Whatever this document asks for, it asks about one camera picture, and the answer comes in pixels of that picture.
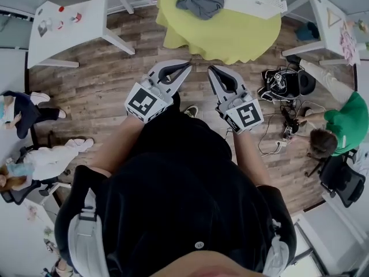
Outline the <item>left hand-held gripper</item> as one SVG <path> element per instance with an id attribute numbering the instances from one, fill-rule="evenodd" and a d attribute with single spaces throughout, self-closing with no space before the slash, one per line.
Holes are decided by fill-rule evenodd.
<path id="1" fill-rule="evenodd" d="M 141 81 L 134 84 L 125 101 L 127 113 L 143 123 L 148 123 L 165 112 L 173 104 L 171 96 L 178 91 L 191 70 L 189 61 L 182 59 L 156 63 L 148 71 L 148 75 L 143 75 Z"/>

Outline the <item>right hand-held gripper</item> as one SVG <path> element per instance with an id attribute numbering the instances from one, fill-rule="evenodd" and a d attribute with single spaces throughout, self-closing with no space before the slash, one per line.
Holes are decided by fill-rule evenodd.
<path id="1" fill-rule="evenodd" d="M 225 66 L 211 65 L 208 67 L 208 79 L 218 98 L 216 111 L 234 133 L 243 133 L 263 123 L 259 101 L 244 92 L 245 82 L 239 73 Z"/>

